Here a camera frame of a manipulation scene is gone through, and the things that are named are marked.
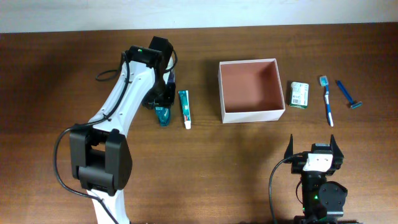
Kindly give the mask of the teal mouthwash bottle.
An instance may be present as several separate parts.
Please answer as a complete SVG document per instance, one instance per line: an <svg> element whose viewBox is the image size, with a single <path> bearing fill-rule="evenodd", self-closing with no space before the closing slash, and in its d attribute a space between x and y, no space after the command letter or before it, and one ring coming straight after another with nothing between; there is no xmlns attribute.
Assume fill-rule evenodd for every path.
<svg viewBox="0 0 398 224"><path fill-rule="evenodd" d="M161 126L165 127L169 125L171 119L170 107L157 106L155 107L155 113Z"/></svg>

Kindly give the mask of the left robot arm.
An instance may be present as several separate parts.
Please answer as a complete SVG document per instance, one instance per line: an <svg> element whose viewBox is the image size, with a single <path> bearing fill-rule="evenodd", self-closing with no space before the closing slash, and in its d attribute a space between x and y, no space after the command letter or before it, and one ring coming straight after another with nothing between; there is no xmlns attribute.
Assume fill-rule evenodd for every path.
<svg viewBox="0 0 398 224"><path fill-rule="evenodd" d="M131 46L121 54L119 79L101 109L70 133L72 176L93 201L98 223L129 223L124 188L132 172L127 134L140 106L164 109L161 125L170 120L175 98L177 55L165 38L150 45Z"/></svg>

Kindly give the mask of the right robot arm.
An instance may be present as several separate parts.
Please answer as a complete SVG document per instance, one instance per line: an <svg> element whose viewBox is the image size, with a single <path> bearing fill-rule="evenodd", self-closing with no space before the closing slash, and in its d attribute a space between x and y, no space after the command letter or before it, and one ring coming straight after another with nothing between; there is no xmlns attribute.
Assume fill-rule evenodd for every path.
<svg viewBox="0 0 398 224"><path fill-rule="evenodd" d="M344 155L334 136L330 143L312 144L310 151L294 154L293 137L284 154L284 163L290 164L291 173L300 175L303 215L294 217L294 223L337 223L343 216L348 190L327 177L340 169Z"/></svg>

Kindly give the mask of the blue white toothbrush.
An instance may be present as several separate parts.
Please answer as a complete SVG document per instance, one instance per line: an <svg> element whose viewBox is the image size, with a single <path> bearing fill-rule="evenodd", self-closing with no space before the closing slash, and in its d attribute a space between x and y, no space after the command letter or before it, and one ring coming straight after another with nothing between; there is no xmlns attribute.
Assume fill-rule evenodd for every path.
<svg viewBox="0 0 398 224"><path fill-rule="evenodd" d="M329 84L328 84L328 79L326 76L320 77L320 85L325 89L324 99L325 99L325 105L326 105L327 118L328 118L329 125L331 127L333 127L334 122L333 122L333 117L332 117L332 113L331 113L330 101L329 101Z"/></svg>

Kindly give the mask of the clear foam pump bottle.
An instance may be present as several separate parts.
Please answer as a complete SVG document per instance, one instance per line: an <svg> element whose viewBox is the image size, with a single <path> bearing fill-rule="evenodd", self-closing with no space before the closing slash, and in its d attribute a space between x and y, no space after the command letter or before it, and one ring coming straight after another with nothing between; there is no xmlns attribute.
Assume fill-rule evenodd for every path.
<svg viewBox="0 0 398 224"><path fill-rule="evenodd" d="M167 79L166 85L171 86L175 83L175 71L171 70L166 75L165 78Z"/></svg>

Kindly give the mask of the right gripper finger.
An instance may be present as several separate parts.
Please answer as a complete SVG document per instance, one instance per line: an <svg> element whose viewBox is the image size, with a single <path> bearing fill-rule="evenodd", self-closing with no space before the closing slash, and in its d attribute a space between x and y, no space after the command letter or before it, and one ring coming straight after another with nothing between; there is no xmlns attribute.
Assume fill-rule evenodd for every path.
<svg viewBox="0 0 398 224"><path fill-rule="evenodd" d="M293 141L294 141L293 134L291 134L289 138L289 144L284 153L284 159L288 159L293 156Z"/></svg>
<svg viewBox="0 0 398 224"><path fill-rule="evenodd" d="M334 159L344 159L344 155L341 152L340 148L338 147L333 134L331 135L331 138L330 138L330 147L331 147L331 150L333 151Z"/></svg>

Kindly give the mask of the blue disposable razor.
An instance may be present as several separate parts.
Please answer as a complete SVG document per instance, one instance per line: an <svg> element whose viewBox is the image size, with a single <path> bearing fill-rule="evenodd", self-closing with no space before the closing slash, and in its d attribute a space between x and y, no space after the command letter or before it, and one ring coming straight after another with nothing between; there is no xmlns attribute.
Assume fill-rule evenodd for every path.
<svg viewBox="0 0 398 224"><path fill-rule="evenodd" d="M340 80L337 80L336 84L339 87L339 89L341 90L341 92L344 94L346 99L349 101L349 107L351 109L356 109L363 105L363 103L361 101L354 101L354 99L352 99L351 95L348 93L347 89L345 88L345 86L342 84L342 82Z"/></svg>

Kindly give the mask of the green white soap box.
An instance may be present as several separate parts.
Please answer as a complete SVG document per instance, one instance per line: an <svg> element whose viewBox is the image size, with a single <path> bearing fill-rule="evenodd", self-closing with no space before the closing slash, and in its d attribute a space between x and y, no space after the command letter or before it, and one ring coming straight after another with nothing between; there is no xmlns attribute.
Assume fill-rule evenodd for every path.
<svg viewBox="0 0 398 224"><path fill-rule="evenodd" d="M289 106L306 109L308 107L308 92L308 83L292 82Z"/></svg>

